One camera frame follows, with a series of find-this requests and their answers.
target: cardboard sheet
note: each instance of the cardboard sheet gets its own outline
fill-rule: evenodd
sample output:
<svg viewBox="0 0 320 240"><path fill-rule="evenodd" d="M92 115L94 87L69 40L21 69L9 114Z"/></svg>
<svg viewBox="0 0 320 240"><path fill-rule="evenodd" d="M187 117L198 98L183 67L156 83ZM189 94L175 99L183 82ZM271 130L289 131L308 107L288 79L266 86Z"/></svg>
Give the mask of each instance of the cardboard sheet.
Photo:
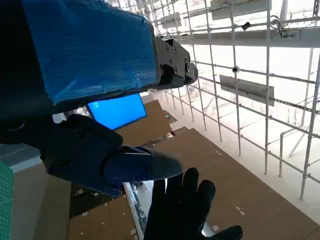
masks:
<svg viewBox="0 0 320 240"><path fill-rule="evenodd" d="M169 121L158 100L144 105L147 117L119 128L116 132L123 136L123 144L130 146L146 145L159 137L172 132Z"/></svg>
<svg viewBox="0 0 320 240"><path fill-rule="evenodd" d="M216 196L207 222L218 231L240 225L244 240L304 240L320 227L195 129L154 147L176 156L184 170L197 168L199 183L214 182Z"/></svg>

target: bolt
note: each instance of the bolt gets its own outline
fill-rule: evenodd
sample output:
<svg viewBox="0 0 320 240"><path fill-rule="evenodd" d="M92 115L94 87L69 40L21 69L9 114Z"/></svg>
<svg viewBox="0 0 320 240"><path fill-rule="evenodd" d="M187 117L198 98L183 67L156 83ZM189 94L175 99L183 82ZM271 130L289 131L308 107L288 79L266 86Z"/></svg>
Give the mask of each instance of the bolt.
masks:
<svg viewBox="0 0 320 240"><path fill-rule="evenodd" d="M240 68L238 66L234 66L232 68L232 72L234 72L234 73L238 73L239 71L240 71Z"/></svg>

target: cardboard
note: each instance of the cardboard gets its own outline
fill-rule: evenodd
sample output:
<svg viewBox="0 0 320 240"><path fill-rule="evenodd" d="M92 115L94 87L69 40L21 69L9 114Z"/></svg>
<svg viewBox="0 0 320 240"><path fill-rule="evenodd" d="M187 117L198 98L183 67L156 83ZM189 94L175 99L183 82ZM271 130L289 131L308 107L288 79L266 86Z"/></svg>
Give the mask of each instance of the cardboard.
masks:
<svg viewBox="0 0 320 240"><path fill-rule="evenodd" d="M112 201L108 202L110 208L110 215L115 216L130 209L129 202L126 195L121 195Z"/></svg>
<svg viewBox="0 0 320 240"><path fill-rule="evenodd" d="M68 240L90 240L90 224L87 215L75 216L69 220Z"/></svg>
<svg viewBox="0 0 320 240"><path fill-rule="evenodd" d="M108 203L110 207L111 225L114 240L126 240L136 229L128 199L125 195L117 197Z"/></svg>
<svg viewBox="0 0 320 240"><path fill-rule="evenodd" d="M118 134L123 136L124 145L146 145L172 132L158 100L148 102L144 107L147 117L116 130Z"/></svg>
<svg viewBox="0 0 320 240"><path fill-rule="evenodd" d="M180 135L180 134L184 134L187 131L188 131L188 129L184 126L184 127L181 127L173 132L175 135Z"/></svg>
<svg viewBox="0 0 320 240"><path fill-rule="evenodd" d="M88 211L91 240L113 240L110 206L103 204Z"/></svg>
<svg viewBox="0 0 320 240"><path fill-rule="evenodd" d="M114 240L125 240L131 237L132 231L136 229L132 213L130 209L126 208L123 208L122 211L113 212L111 224Z"/></svg>
<svg viewBox="0 0 320 240"><path fill-rule="evenodd" d="M240 225L244 240L320 239L319 225L195 129L154 147L179 159L184 171L197 168L199 183L214 183L209 226L220 231Z"/></svg>
<svg viewBox="0 0 320 240"><path fill-rule="evenodd" d="M320 239L320 228L317 231L311 233L309 236L307 236L303 240L319 240L319 239Z"/></svg>

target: metal grate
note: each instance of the metal grate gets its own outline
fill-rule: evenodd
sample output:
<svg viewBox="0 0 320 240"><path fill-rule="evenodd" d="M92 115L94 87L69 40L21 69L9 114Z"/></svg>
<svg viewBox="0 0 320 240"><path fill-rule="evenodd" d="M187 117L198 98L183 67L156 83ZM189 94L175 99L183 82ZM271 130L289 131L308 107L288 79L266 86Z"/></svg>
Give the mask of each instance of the metal grate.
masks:
<svg viewBox="0 0 320 240"><path fill-rule="evenodd" d="M13 171L0 162L0 240L10 239Z"/></svg>
<svg viewBox="0 0 320 240"><path fill-rule="evenodd" d="M7 167L40 156L40 151L24 143L0 144L0 162Z"/></svg>

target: metal beam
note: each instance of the metal beam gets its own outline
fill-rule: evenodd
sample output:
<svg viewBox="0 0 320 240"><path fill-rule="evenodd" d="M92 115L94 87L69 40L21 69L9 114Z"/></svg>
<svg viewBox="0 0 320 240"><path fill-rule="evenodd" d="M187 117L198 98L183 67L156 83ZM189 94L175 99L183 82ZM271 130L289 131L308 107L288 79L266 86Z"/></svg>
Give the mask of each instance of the metal beam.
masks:
<svg viewBox="0 0 320 240"><path fill-rule="evenodd" d="M283 48L320 48L320 27L286 28L293 38L281 38L277 29L270 31L270 47ZM267 30L236 31L237 46L266 47ZM182 45L208 45L208 33L172 36ZM232 32L216 32L210 36L212 45L232 46Z"/></svg>

